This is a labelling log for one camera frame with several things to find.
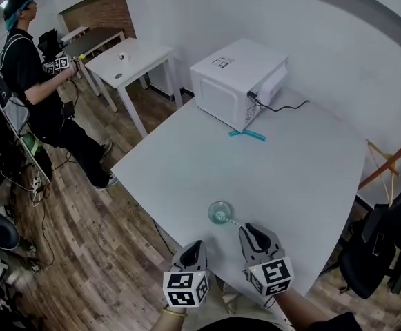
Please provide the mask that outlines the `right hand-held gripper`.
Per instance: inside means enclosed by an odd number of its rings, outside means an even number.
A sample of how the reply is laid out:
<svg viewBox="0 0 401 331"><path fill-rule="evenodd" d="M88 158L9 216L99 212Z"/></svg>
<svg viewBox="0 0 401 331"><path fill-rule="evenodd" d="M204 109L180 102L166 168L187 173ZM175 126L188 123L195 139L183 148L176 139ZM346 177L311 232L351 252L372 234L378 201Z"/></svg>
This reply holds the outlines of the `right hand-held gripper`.
<svg viewBox="0 0 401 331"><path fill-rule="evenodd" d="M246 259L246 280L261 297L270 297L287 291L294 280L291 260L280 249L277 235L264 226L245 223L239 228L239 241ZM254 253L271 254L254 260Z"/></svg>

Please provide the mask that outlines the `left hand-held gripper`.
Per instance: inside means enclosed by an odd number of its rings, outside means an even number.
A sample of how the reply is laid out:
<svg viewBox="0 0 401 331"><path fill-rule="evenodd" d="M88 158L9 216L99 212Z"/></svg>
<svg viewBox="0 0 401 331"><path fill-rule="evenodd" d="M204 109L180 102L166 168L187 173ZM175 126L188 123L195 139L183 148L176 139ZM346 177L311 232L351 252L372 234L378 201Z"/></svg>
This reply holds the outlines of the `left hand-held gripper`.
<svg viewBox="0 0 401 331"><path fill-rule="evenodd" d="M164 273L163 292L174 308L198 308L210 290L206 244L194 241L178 250Z"/></svg>

